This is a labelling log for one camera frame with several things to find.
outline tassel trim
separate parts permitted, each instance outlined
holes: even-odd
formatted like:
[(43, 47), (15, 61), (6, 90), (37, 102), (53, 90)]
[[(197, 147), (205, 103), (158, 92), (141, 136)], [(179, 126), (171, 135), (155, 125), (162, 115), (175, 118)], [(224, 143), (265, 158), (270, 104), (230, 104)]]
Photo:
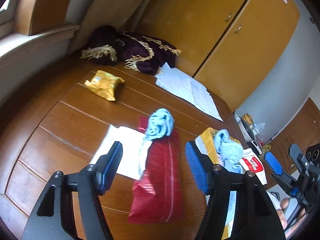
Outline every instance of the tassel trim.
[(132, 55), (132, 58), (125, 60), (125, 62), (126, 62), (125, 67), (126, 68), (131, 68), (131, 69), (134, 69), (135, 71), (139, 71), (137, 63), (141, 62), (141, 61), (146, 61), (146, 60), (152, 59), (152, 57), (155, 55), (155, 53), (153, 52), (153, 49), (149, 47), (148, 43), (139, 41), (138, 39), (136, 39), (128, 34), (125, 34), (125, 33), (126, 33), (126, 31), (122, 31), (122, 35), (125, 35), (125, 36), (133, 39), (134, 41), (139, 42), (149, 52), (148, 57), (141, 57), (139, 55), (137, 55), (137, 56)]
[(169, 50), (169, 51), (171, 51), (173, 54), (175, 54), (177, 56), (179, 56), (180, 53), (182, 52), (180, 49), (173, 49), (173, 48), (170, 48), (168, 45), (163, 45), (161, 41), (154, 40), (154, 39), (148, 38), (146, 36), (142, 36), (142, 38), (145, 38), (147, 41), (153, 41), (154, 43), (159, 45), (160, 49)]
[(109, 45), (104, 45), (102, 47), (97, 47), (93, 49), (91, 48), (84, 49), (81, 51), (80, 58), (87, 58), (87, 59), (100, 58), (103, 55), (109, 56), (112, 61), (118, 60), (116, 56), (116, 50)]

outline beige curtain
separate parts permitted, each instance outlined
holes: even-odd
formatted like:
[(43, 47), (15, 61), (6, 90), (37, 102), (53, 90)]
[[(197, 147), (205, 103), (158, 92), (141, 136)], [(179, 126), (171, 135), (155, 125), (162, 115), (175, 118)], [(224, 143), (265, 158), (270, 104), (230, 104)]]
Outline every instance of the beige curtain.
[(80, 30), (76, 33), (69, 52), (76, 51), (85, 46), (91, 33), (103, 25), (112, 25), (120, 30), (128, 19), (128, 26), (135, 27), (150, 0), (94, 0), (85, 15)]

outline crumpled blue sock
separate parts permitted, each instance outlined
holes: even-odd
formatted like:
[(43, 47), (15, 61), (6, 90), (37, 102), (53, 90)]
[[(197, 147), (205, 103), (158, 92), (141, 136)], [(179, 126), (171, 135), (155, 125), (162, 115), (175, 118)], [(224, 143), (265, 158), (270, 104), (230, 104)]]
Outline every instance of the crumpled blue sock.
[[(243, 156), (241, 144), (234, 142), (229, 138), (226, 129), (216, 133), (213, 138), (214, 146), (223, 160), (223, 166), (231, 172), (242, 173), (241, 165), (237, 164)], [(229, 206), (226, 225), (234, 218), (236, 211), (236, 191), (230, 192)]]
[(148, 120), (148, 127), (144, 139), (151, 141), (163, 136), (169, 136), (173, 130), (174, 119), (165, 108), (155, 111)]

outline red plastic bag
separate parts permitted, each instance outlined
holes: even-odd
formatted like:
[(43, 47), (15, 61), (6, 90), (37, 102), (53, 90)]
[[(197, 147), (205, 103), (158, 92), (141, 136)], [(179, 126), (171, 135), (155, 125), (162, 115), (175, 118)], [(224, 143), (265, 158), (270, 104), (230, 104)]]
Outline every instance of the red plastic bag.
[[(148, 119), (141, 117), (138, 130), (144, 133), (147, 126)], [(133, 184), (133, 202), (128, 217), (130, 223), (161, 223), (183, 219), (179, 153), (177, 129), (174, 128), (170, 136), (153, 140), (148, 150), (146, 170), (141, 180)]]

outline white paper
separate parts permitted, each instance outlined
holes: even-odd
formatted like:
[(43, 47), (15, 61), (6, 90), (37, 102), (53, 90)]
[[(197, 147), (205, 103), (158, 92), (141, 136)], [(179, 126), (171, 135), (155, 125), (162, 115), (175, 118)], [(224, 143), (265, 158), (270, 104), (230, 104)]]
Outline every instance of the white paper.
[(122, 143), (123, 155), (117, 173), (139, 180), (146, 169), (148, 149), (152, 144), (152, 141), (145, 141), (143, 137), (144, 134), (139, 131), (110, 125), (90, 164), (95, 164), (100, 156), (108, 154), (113, 143), (119, 141)]
[(183, 98), (202, 112), (222, 121), (211, 95), (207, 92), (206, 87), (197, 80), (177, 68), (170, 68), (168, 63), (164, 63), (155, 77), (157, 78), (156, 85), (159, 87)]

